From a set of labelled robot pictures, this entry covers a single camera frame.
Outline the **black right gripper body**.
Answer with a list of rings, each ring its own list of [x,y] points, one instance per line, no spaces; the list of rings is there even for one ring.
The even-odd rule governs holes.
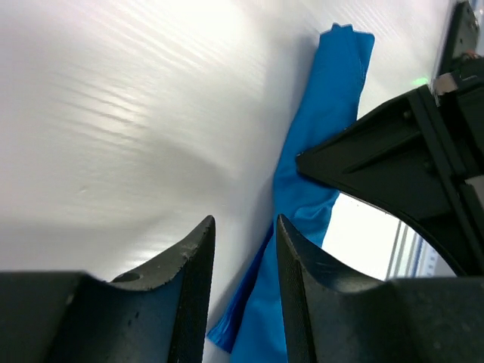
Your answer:
[[[483,56],[476,52],[479,22],[469,1],[451,8],[433,90],[466,167],[458,178],[483,187]]]

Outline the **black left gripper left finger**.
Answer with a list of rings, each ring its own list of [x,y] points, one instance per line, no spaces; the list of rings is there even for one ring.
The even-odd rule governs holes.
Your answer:
[[[207,216],[111,282],[80,271],[3,272],[1,360],[202,361],[215,245]]]

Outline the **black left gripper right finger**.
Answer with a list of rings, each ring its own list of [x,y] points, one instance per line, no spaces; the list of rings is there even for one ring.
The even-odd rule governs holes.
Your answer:
[[[379,281],[276,225],[291,362],[481,362],[482,278]]]

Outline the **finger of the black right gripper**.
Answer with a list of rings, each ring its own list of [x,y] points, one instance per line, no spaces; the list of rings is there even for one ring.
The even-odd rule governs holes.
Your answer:
[[[459,276],[476,274],[476,188],[426,86],[377,107],[296,159],[301,175],[413,228]]]

